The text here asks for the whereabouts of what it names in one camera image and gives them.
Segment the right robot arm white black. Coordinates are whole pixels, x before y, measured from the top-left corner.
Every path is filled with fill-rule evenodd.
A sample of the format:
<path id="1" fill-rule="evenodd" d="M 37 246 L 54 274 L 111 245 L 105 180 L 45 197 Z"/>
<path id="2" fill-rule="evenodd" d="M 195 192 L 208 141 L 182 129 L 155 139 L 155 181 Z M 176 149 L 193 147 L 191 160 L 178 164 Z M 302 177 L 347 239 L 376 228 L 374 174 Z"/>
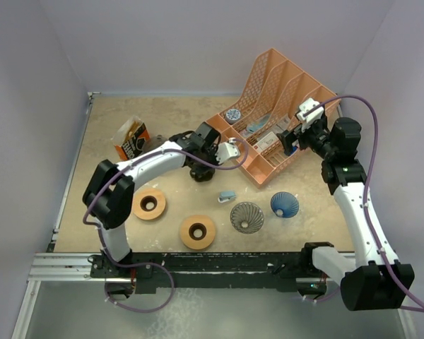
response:
<path id="1" fill-rule="evenodd" d="M 309 253 L 300 259 L 300 268 L 308 276 L 323 272 L 338 283 L 351 311 L 398 309 L 415 274 L 411 265 L 400 263 L 377 219 L 367 175 L 356 158 L 360 132 L 351 118 L 339 118 L 328 128 L 322 116 L 307 129 L 297 126 L 277 135 L 285 153 L 298 147 L 320 156 L 322 179 L 341 209 L 355 251 L 351 261 L 330 244 L 307 244 Z"/>

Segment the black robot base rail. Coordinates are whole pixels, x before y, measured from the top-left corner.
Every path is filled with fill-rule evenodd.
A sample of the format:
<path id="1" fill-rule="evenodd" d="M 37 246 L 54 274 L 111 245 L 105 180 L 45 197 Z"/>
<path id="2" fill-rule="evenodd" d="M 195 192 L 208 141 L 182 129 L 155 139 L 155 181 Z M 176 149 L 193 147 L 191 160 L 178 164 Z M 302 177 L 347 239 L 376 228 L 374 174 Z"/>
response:
<path id="1" fill-rule="evenodd" d="M 111 283 L 125 281 L 136 294 L 154 294 L 171 287 L 166 268 L 176 288 L 270 289 L 322 296 L 331 279 L 309 266 L 299 252 L 134 252 L 137 268 L 114 265 L 104 254 L 89 256 L 91 277 Z"/>

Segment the wooden ring dripper stand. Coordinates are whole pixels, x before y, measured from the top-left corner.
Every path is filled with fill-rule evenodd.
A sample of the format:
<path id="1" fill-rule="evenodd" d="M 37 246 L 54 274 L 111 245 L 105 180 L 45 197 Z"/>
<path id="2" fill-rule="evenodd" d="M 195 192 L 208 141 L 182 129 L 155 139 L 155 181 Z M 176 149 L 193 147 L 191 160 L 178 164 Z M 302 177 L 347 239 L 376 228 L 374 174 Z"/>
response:
<path id="1" fill-rule="evenodd" d="M 166 207 L 167 201 L 160 189 L 145 189 L 134 194 L 132 212 L 140 220 L 156 220 Z"/>

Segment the orange coffee filter bag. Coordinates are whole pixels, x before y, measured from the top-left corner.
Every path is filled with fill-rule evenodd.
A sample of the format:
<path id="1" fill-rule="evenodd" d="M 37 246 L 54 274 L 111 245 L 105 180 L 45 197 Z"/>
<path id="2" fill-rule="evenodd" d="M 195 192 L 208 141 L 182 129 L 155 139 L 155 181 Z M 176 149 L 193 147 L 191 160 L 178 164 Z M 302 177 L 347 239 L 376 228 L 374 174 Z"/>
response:
<path id="1" fill-rule="evenodd" d="M 120 160 L 126 161 L 141 155 L 149 139 L 144 122 L 138 116 L 132 116 L 113 135 L 112 144 Z"/>

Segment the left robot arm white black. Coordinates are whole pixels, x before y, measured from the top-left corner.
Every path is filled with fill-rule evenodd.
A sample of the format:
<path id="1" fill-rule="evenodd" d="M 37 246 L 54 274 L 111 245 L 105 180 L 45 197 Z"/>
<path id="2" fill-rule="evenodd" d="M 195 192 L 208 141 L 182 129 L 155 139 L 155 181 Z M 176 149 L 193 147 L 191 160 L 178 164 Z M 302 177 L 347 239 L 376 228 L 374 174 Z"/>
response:
<path id="1" fill-rule="evenodd" d="M 219 168 L 220 133 L 198 128 L 179 133 L 148 153 L 114 164 L 103 160 L 96 167 L 82 201 L 87 207 L 83 222 L 98 228 L 100 242 L 109 258 L 106 267 L 116 277 L 131 270 L 131 248 L 125 221 L 131 213 L 134 193 L 149 181 L 182 167 L 196 182 L 212 179 Z"/>

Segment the grey ribbed glass dripper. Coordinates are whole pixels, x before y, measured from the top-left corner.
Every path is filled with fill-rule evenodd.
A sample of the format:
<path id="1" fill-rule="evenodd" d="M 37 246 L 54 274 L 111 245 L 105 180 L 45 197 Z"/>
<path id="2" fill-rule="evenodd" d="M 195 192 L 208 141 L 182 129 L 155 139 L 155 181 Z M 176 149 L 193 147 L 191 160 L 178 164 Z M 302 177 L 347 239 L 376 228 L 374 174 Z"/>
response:
<path id="1" fill-rule="evenodd" d="M 255 203 L 245 201 L 230 211 L 230 222 L 235 230 L 243 234 L 254 234 L 264 225 L 262 209 Z"/>

